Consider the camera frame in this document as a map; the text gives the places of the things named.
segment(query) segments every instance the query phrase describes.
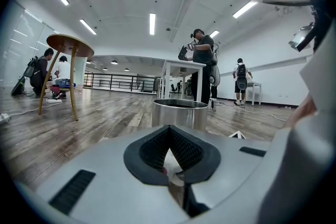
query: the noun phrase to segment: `black t-shirt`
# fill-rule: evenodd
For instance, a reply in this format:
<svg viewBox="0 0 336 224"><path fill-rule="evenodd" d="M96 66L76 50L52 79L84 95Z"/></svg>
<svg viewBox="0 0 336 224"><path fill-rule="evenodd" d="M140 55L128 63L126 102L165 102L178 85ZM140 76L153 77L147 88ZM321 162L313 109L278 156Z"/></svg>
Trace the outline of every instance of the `black t-shirt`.
<svg viewBox="0 0 336 224"><path fill-rule="evenodd" d="M193 62L210 64L212 60L212 50L214 49L214 40L209 36L204 36L197 45L210 44L211 50L194 50Z"/></svg>

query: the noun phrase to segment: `railing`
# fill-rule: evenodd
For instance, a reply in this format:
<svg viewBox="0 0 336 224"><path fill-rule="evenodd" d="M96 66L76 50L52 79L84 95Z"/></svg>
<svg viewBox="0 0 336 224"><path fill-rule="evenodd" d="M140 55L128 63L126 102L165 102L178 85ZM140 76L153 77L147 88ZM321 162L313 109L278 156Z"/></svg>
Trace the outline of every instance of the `railing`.
<svg viewBox="0 0 336 224"><path fill-rule="evenodd" d="M158 77L148 76L101 74L87 71L84 74L84 87L93 89L154 93L158 90L158 81Z"/></svg>

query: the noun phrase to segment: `stainless steel container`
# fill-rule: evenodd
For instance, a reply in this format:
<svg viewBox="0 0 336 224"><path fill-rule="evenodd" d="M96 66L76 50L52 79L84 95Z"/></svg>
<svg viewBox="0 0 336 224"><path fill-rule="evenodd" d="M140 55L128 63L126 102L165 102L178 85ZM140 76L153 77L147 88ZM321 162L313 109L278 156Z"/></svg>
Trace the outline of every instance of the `stainless steel container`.
<svg viewBox="0 0 336 224"><path fill-rule="evenodd" d="M205 103L158 99L153 102L152 127L173 124L205 131L207 113Z"/></svg>

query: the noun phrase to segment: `wooden tabletop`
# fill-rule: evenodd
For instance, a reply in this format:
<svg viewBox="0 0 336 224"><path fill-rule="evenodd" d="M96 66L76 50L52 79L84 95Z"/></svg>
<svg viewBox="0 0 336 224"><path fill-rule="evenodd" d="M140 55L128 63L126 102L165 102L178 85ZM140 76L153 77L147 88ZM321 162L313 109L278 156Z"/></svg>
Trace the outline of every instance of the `wooden tabletop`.
<svg viewBox="0 0 336 224"><path fill-rule="evenodd" d="M47 38L48 45L54 50L60 51L63 54L71 55L72 48L76 47L76 56L91 57L94 50L85 42L68 35L53 34Z"/></svg>

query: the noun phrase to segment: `white table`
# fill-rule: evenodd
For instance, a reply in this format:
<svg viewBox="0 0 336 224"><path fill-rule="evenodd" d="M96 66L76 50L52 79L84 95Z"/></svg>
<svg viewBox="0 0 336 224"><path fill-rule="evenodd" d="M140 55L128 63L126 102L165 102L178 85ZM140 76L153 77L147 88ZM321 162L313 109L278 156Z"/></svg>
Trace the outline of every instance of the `white table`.
<svg viewBox="0 0 336 224"><path fill-rule="evenodd" d="M258 87L259 86L259 104L261 104L261 97L262 97L262 91L261 91L261 83L256 83L254 81L251 81L251 82L248 82L247 83L247 87L248 88L253 88L252 90L252 105L254 105L254 97L255 97L255 87Z"/></svg>
<svg viewBox="0 0 336 224"><path fill-rule="evenodd" d="M184 98L185 77L198 72L197 77L197 97L196 101L201 101L202 96L202 77L203 67L206 65L198 62L181 61L181 60L165 60L162 75L159 84L159 98L169 98L170 76L182 77L182 94L181 99Z"/></svg>

